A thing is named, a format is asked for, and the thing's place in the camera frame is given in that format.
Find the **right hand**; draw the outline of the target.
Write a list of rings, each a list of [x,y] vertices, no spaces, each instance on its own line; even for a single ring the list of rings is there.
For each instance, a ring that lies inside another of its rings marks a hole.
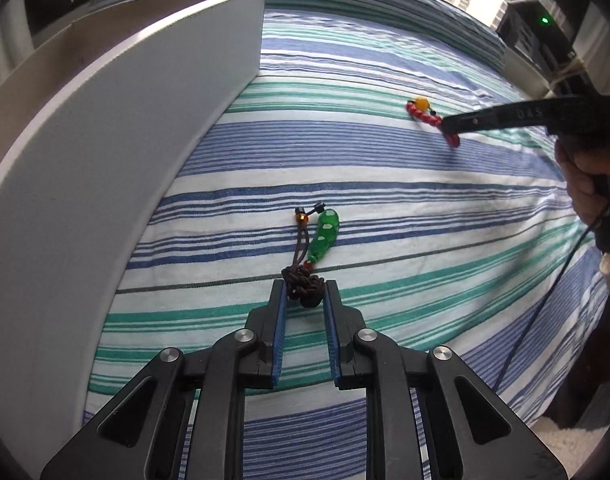
[[[597,248],[610,255],[610,140],[597,134],[561,133],[555,160],[578,218],[593,226]]]

